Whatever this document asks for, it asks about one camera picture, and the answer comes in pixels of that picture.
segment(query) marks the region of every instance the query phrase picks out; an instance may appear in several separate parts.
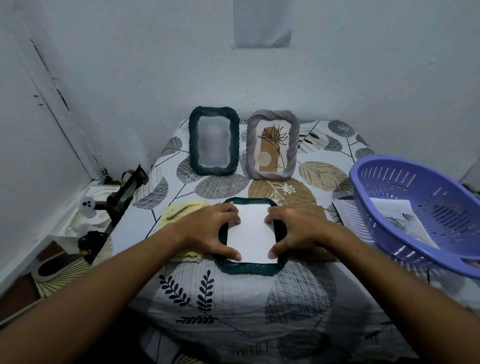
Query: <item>finger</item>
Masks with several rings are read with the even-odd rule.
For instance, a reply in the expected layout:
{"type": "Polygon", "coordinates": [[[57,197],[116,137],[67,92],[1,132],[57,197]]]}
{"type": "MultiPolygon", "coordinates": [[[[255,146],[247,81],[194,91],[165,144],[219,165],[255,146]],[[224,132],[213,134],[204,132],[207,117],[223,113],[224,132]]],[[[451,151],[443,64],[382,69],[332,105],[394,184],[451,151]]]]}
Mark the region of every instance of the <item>finger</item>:
{"type": "Polygon", "coordinates": [[[282,220],[285,218],[284,213],[285,209],[281,206],[270,206],[268,208],[269,214],[265,217],[265,222],[269,223],[272,222],[273,220],[282,220]]]}
{"type": "Polygon", "coordinates": [[[218,204],[218,205],[215,205],[215,208],[217,211],[220,211],[220,212],[229,212],[229,211],[238,212],[239,211],[237,207],[231,203],[218,204]]]}
{"type": "Polygon", "coordinates": [[[236,222],[237,224],[240,224],[240,216],[234,211],[230,212],[222,212],[218,216],[218,221],[223,225],[226,224],[227,222],[236,222]]]}
{"type": "Polygon", "coordinates": [[[212,249],[211,249],[212,254],[219,254],[219,255],[224,255],[228,259],[233,259],[236,260],[237,262],[241,261],[241,255],[240,253],[226,245],[223,245],[221,242],[218,240],[213,243],[212,249]]]}
{"type": "Polygon", "coordinates": [[[280,254],[286,252],[288,249],[290,249],[290,245],[287,235],[284,239],[272,246],[272,249],[270,249],[270,251],[268,252],[268,259],[278,258],[280,254]]]}

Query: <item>bedsheet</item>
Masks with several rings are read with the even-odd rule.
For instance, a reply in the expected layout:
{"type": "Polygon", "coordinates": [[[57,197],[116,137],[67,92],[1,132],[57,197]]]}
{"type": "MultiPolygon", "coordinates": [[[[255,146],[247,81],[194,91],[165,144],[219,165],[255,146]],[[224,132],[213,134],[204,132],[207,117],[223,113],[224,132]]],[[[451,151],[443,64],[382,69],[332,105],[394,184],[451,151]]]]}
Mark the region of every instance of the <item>bedsheet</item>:
{"type": "MultiPolygon", "coordinates": [[[[234,174],[200,176],[190,167],[188,120],[181,121],[150,171],[149,183],[137,190],[95,264],[149,236],[165,207],[190,200],[215,204],[238,196],[267,197],[279,205],[318,204],[328,219],[340,223],[332,200],[351,194],[351,166],[373,154],[350,125],[303,122],[297,167],[285,182],[248,177],[246,132],[242,121],[240,162],[234,174]]],[[[413,273],[430,282],[428,272],[413,273]]],[[[468,281],[469,290],[477,290],[471,297],[459,296],[457,283],[447,293],[476,309],[480,290],[468,281]]],[[[338,262],[289,260],[273,277],[228,275],[208,256],[200,263],[169,263],[131,307],[145,312],[169,337],[192,343],[199,353],[220,362],[331,363],[415,356],[375,300],[338,262]]],[[[153,347],[159,350],[162,335],[156,338],[153,347]]],[[[157,353],[156,358],[159,363],[171,357],[181,362],[180,353],[170,354],[157,353]]]]}

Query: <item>person's right hand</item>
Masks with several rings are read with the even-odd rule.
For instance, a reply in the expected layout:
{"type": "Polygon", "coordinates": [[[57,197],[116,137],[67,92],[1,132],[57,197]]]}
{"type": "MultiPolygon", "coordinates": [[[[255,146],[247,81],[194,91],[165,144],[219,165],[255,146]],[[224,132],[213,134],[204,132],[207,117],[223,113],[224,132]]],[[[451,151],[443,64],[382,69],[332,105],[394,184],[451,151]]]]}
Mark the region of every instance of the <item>person's right hand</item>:
{"type": "Polygon", "coordinates": [[[270,259],[290,249],[331,248],[336,242],[354,238],[345,226],[328,221],[323,207],[317,205],[272,206],[265,222],[281,220],[287,226],[286,237],[268,252],[270,259]]]}

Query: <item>white paper inside frame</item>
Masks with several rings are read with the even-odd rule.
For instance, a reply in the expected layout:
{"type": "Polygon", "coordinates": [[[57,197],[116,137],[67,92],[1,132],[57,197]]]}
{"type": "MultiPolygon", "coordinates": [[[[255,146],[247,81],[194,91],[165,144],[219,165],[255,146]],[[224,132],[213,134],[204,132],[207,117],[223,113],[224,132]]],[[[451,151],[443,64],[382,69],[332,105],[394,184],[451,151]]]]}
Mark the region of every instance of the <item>white paper inside frame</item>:
{"type": "Polygon", "coordinates": [[[198,120],[198,164],[227,167],[230,162],[230,120],[223,116],[198,120]]]}
{"type": "Polygon", "coordinates": [[[260,120],[256,128],[255,169],[283,172],[287,167],[291,124],[286,120],[260,120]]]}

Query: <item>twisted rope frame border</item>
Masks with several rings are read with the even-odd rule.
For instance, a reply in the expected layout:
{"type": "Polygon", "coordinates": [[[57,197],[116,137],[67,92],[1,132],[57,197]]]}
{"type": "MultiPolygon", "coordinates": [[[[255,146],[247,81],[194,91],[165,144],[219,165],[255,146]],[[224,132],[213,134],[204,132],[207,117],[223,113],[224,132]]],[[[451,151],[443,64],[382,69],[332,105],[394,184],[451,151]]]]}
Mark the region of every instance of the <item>twisted rope frame border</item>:
{"type": "Polygon", "coordinates": [[[235,172],[239,163],[240,153],[240,118],[237,112],[227,106],[210,108],[197,106],[193,109],[188,120],[190,166],[199,175],[228,176],[235,172]],[[230,162],[225,168],[203,167],[198,164],[198,120],[201,116],[223,116],[230,120],[230,162]]]}
{"type": "Polygon", "coordinates": [[[297,148],[300,133],[300,121],[290,110],[257,110],[247,123],[247,161],[245,168],[248,174],[254,180],[288,180],[295,171],[297,163],[297,148]],[[289,145],[287,150],[287,167],[283,172],[260,172],[255,169],[255,145],[257,143],[257,124],[260,120],[274,121],[285,120],[291,124],[289,136],[289,145]]]}

